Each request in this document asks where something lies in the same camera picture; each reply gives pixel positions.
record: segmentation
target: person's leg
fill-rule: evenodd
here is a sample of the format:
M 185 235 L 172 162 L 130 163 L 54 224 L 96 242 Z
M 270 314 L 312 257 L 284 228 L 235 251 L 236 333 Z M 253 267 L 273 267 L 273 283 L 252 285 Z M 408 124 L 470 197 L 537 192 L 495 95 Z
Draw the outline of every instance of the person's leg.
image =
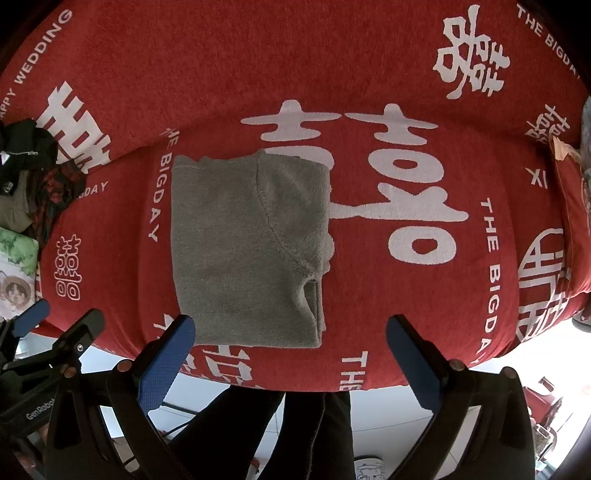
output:
M 355 479 L 349 392 L 324 396 L 324 416 L 312 449 L 309 480 L 333 479 Z
M 350 397 L 287 393 L 279 439 L 259 480 L 353 480 Z
M 283 424 L 271 458 L 259 480 L 306 480 L 311 454 L 324 415 L 325 393 L 285 394 Z
M 168 445 L 196 479 L 244 480 L 283 395 L 283 392 L 232 386 L 219 394 Z

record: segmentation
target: cartoon print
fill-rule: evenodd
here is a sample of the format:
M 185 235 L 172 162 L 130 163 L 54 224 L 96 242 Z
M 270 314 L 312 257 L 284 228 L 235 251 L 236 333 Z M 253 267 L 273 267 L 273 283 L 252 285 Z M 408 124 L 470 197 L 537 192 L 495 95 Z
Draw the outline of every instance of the cartoon print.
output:
M 7 276 L 0 271 L 0 300 L 8 303 L 12 312 L 20 313 L 31 300 L 31 287 L 26 280 L 13 275 Z
M 361 465 L 355 465 L 357 470 L 356 480 L 384 480 L 386 472 L 384 464 L 379 459 L 367 459 Z

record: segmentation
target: white floor tile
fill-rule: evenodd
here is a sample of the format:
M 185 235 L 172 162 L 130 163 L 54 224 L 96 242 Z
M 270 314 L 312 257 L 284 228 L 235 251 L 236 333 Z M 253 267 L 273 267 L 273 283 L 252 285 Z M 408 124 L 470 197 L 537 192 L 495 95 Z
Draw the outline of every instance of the white floor tile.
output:
M 432 415 L 421 408 L 410 387 L 386 387 L 351 392 L 351 426 L 367 430 L 399 425 Z
M 269 461 L 278 438 L 279 435 L 277 435 L 277 432 L 265 432 L 262 436 L 259 448 L 256 450 L 255 454 L 255 458 L 259 460 L 261 465 L 266 465 Z
M 447 455 L 447 458 L 443 462 L 441 469 L 439 470 L 438 474 L 435 476 L 435 480 L 439 480 L 440 478 L 443 478 L 444 476 L 449 475 L 450 473 L 455 471 L 456 467 L 457 467 L 457 462 L 454 460 L 454 458 L 451 455 Z
M 479 406 L 472 407 L 470 410 L 468 410 L 466 418 L 464 419 L 464 423 L 462 424 L 460 431 L 457 433 L 456 440 L 453 442 L 452 449 L 450 450 L 450 453 L 456 462 L 461 460 L 464 450 L 466 450 L 466 446 L 468 445 L 472 431 L 476 426 L 479 413 Z
M 428 423 L 429 419 L 422 419 L 391 427 L 355 431 L 355 456 L 377 455 L 384 460 L 386 470 L 391 474 L 404 460 Z

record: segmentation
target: cable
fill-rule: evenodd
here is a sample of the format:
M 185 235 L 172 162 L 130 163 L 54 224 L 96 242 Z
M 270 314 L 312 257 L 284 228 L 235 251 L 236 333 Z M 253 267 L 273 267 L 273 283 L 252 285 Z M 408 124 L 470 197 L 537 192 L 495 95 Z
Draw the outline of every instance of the cable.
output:
M 162 402 L 162 406 L 163 407 L 172 408 L 173 410 L 182 411 L 182 412 L 185 412 L 185 413 L 190 413 L 191 415 L 197 415 L 197 413 L 199 413 L 198 411 L 189 410 L 188 408 L 185 408 L 185 407 L 179 407 L 178 405 L 174 405 L 172 403 L 168 403 L 168 402 L 165 402 L 165 401 Z
M 166 438 L 168 435 L 170 435 L 171 433 L 176 432 L 177 430 L 182 429 L 183 427 L 186 427 L 189 423 L 191 422 L 191 420 L 186 421 L 185 423 L 179 425 L 178 427 L 173 428 L 172 430 L 167 431 L 166 433 L 164 433 L 162 435 L 162 437 Z M 126 461 L 123 462 L 123 466 L 128 466 L 131 462 L 133 462 L 135 460 L 135 455 L 129 459 L 127 459 Z

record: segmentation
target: bed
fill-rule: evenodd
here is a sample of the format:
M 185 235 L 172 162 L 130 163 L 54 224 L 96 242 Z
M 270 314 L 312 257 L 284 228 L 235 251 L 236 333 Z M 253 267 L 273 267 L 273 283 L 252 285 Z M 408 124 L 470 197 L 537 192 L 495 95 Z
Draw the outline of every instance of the bed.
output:
M 392 314 L 474 366 L 583 308 L 561 282 L 548 162 L 549 132 L 578 142 L 587 98 L 567 54 L 508 0 L 358 5 L 67 0 L 28 36 L 0 77 L 0 118 L 34 118 L 88 174 L 41 255 L 40 333 L 99 308 L 98 347 L 134 358 L 179 314 L 172 159 L 260 149 L 330 168 L 323 343 L 195 346 L 187 375 L 400 385 Z

